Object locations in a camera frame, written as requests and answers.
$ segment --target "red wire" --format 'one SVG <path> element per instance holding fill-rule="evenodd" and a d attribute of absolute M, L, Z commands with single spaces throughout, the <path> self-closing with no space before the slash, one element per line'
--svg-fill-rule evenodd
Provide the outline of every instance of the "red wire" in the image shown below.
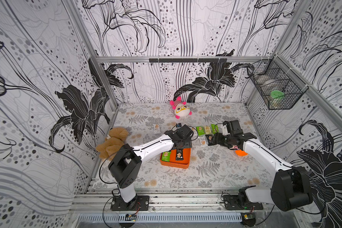
<path fill-rule="evenodd" d="M 139 202 L 137 202 L 137 203 L 139 204 L 139 207 L 138 207 L 137 212 L 134 215 L 136 215 L 139 212 L 139 209 L 141 209 L 141 203 L 139 203 Z"/>

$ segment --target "plush toy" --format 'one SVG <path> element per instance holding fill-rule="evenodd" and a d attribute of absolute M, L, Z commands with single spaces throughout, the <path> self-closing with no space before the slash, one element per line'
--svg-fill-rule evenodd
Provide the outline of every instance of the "plush toy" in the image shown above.
<path fill-rule="evenodd" d="M 101 159 L 106 159 L 113 153 L 117 152 L 123 145 L 128 136 L 128 131 L 123 127 L 112 128 L 105 138 L 105 142 L 98 145 L 96 150 L 100 153 Z"/>
<path fill-rule="evenodd" d="M 170 101 L 170 105 L 172 105 L 172 109 L 175 110 L 177 119 L 192 114 L 190 108 L 186 105 L 186 101 L 181 102 L 181 97 L 178 97 L 176 101 Z"/>

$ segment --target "pink plush toy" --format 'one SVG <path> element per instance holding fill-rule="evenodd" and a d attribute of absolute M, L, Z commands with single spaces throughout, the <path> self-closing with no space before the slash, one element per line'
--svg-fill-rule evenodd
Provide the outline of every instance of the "pink plush toy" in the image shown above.
<path fill-rule="evenodd" d="M 181 102 L 181 97 L 178 97 L 176 101 L 170 101 L 170 105 L 172 105 L 172 109 L 175 110 L 175 115 L 177 119 L 192 114 L 190 108 L 186 106 L 186 101 Z"/>

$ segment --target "black snack package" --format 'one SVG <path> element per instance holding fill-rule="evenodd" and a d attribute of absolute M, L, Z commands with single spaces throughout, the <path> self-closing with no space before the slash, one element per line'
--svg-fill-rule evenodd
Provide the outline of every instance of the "black snack package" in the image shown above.
<path fill-rule="evenodd" d="M 183 149 L 176 149 L 176 159 L 175 159 L 176 161 L 184 160 L 182 151 Z"/>
<path fill-rule="evenodd" d="M 212 138 L 213 138 L 213 135 L 205 135 L 205 139 L 206 139 L 206 141 L 207 141 L 207 143 L 208 143 L 208 146 L 214 146 L 214 145 L 216 145 L 216 144 L 213 142 Z"/>

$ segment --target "brown teddy bear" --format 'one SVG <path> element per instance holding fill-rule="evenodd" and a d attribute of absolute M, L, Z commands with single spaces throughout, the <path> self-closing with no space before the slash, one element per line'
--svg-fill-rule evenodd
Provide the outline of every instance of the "brown teddy bear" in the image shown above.
<path fill-rule="evenodd" d="M 112 128 L 108 134 L 110 137 L 105 138 L 105 142 L 98 145 L 96 150 L 100 153 L 101 159 L 106 159 L 113 153 L 117 152 L 123 145 L 128 136 L 128 131 L 123 127 Z M 111 156 L 108 160 L 111 161 L 115 155 Z"/>

